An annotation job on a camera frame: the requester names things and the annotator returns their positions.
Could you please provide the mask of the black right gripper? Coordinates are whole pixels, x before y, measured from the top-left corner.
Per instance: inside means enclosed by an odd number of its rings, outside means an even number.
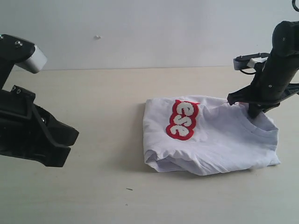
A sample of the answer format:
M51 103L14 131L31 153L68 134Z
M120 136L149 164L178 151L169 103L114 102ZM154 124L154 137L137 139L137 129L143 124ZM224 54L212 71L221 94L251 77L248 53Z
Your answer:
M249 103L248 115L255 119L260 113L266 113L271 107L299 92L298 84L290 84L299 70L298 63L249 63L256 74L250 85L229 93L227 102Z

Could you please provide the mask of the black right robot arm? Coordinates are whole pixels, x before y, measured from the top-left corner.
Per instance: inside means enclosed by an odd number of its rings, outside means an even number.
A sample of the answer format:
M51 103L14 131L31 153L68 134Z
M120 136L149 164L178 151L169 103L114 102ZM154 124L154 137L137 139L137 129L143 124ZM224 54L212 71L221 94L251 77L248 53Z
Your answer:
M247 103L252 119L298 94L299 85L291 83L299 70L298 21L282 21L275 27L270 53L238 56L233 59L233 64L234 70L243 74L247 69L254 69L250 85L227 96L230 105Z

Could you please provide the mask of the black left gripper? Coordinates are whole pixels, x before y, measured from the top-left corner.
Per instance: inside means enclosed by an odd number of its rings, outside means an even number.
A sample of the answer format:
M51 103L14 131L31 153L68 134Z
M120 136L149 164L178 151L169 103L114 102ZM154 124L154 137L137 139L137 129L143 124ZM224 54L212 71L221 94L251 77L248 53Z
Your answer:
M62 168L71 151L68 146L75 144L79 131L35 105L35 98L35 93L16 85L11 91L0 91L0 154ZM47 147L42 122L53 140L67 147Z

